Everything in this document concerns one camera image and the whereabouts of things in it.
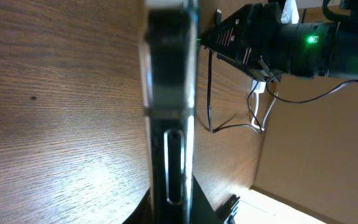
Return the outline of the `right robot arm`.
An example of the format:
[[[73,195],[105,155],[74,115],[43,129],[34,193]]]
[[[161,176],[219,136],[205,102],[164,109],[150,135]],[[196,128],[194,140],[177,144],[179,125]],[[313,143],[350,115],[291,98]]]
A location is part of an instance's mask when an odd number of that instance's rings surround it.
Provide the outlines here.
[[[358,83],[358,1],[347,9],[348,16],[336,14],[323,1],[327,22],[286,24],[277,2],[246,4],[202,33],[201,45],[259,82],[289,74]]]

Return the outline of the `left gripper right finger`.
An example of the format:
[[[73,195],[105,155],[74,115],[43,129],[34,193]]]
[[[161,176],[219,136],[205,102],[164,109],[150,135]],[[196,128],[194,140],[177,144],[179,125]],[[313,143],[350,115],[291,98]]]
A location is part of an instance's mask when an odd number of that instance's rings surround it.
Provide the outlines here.
[[[195,176],[193,176],[192,194],[192,224],[223,224],[223,221],[218,218],[211,204],[208,202]]]

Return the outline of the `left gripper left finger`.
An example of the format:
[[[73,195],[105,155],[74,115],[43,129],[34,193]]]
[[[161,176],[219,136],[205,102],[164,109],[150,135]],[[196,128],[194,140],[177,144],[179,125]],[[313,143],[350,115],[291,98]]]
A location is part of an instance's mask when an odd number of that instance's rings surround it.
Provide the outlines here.
[[[138,206],[122,224],[153,224],[150,189],[146,191]]]

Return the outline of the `black smartphone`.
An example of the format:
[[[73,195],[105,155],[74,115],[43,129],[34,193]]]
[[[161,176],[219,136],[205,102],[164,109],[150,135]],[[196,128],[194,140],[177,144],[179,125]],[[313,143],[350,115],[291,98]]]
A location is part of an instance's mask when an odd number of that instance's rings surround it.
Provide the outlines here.
[[[198,2],[143,1],[139,59],[154,223],[190,223]]]

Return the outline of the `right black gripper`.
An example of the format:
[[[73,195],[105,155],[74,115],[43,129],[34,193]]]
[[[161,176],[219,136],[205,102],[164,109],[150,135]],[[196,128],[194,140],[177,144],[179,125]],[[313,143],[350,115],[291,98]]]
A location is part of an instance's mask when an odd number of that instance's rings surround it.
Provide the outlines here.
[[[201,35],[201,45],[253,80],[269,78],[269,48],[280,24],[282,9],[277,2],[246,4]],[[231,60],[224,56],[234,55]]]

